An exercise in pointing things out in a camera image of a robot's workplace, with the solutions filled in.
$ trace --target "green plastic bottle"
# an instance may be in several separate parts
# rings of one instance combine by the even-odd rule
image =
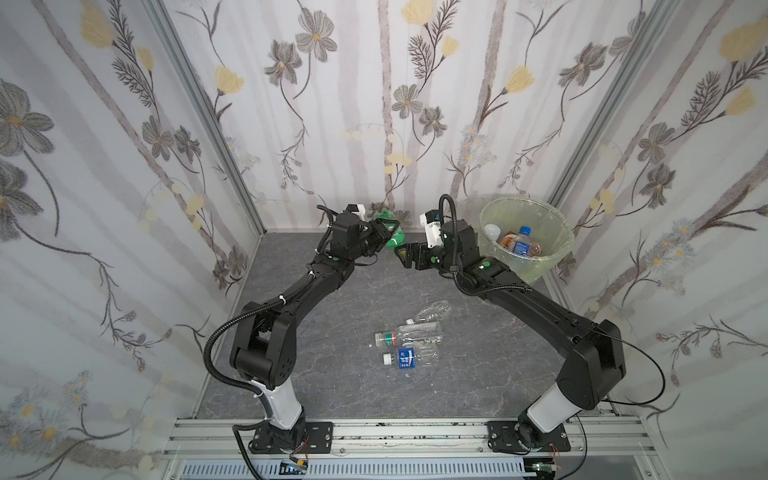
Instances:
[[[383,218],[385,220],[397,220],[397,216],[388,209],[384,209],[376,214],[376,218]],[[394,250],[398,245],[402,245],[406,241],[406,235],[402,232],[402,228],[398,225],[395,234],[386,243],[386,246],[390,250]]]

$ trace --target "wall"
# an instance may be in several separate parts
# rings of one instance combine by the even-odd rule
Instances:
[[[0,470],[159,478],[257,237],[140,3],[3,2],[0,72]]]
[[[546,199],[653,2],[166,0],[267,227]]]
[[[640,415],[676,480],[765,478],[768,7],[681,2],[564,202],[579,313],[660,362]],[[614,398],[658,371],[625,349]]]

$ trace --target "blue label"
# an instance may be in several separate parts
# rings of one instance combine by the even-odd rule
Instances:
[[[523,257],[527,257],[529,248],[531,248],[531,246],[527,243],[517,242],[512,252],[518,255],[522,255]]]
[[[397,349],[398,367],[401,369],[412,369],[416,367],[416,354],[412,347],[403,347]]]

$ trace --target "trash bin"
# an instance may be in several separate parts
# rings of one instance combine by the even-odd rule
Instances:
[[[508,231],[517,233],[520,227],[530,227],[531,241],[541,245],[543,255],[521,257],[506,250],[486,237],[483,227],[488,223],[498,225],[502,236]],[[506,263],[526,283],[533,283],[557,265],[571,251],[573,243],[574,234],[565,216],[550,204],[526,197],[504,197],[493,200],[480,212],[480,254]]]

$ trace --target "metal corner post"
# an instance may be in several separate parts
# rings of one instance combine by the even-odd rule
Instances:
[[[656,41],[664,31],[664,27],[672,17],[672,14],[680,0],[657,0],[650,10],[648,19],[643,22],[637,38],[632,44],[627,57],[621,62],[619,72],[616,74],[611,86],[603,97],[597,111],[595,111],[589,128],[581,137],[579,143],[571,155],[571,159],[560,176],[551,196],[549,204],[561,209],[565,195],[581,172],[581,168],[589,158],[590,152],[603,134],[609,120],[624,100],[635,75],[640,71],[643,63],[650,56],[656,45]]]
[[[227,148],[227,141],[224,139],[219,122],[216,120],[214,113],[210,108],[210,102],[207,99],[205,90],[195,75],[192,64],[184,50],[184,46],[181,44],[181,39],[168,15],[168,10],[163,4],[163,0],[141,0],[141,2],[144,4],[144,8],[149,14],[152,25],[154,26],[157,35],[160,37],[166,52],[170,56],[174,70],[182,80],[187,96],[202,120],[210,139],[214,143],[214,149],[222,160],[222,167],[227,172],[227,177],[230,179],[232,187],[237,194],[240,204],[243,205],[248,219],[259,235],[265,234],[266,228],[259,216],[256,206],[251,200],[250,192],[248,191],[245,182],[243,182],[243,178],[240,176],[240,172],[237,169],[237,162],[232,157],[229,148]]]

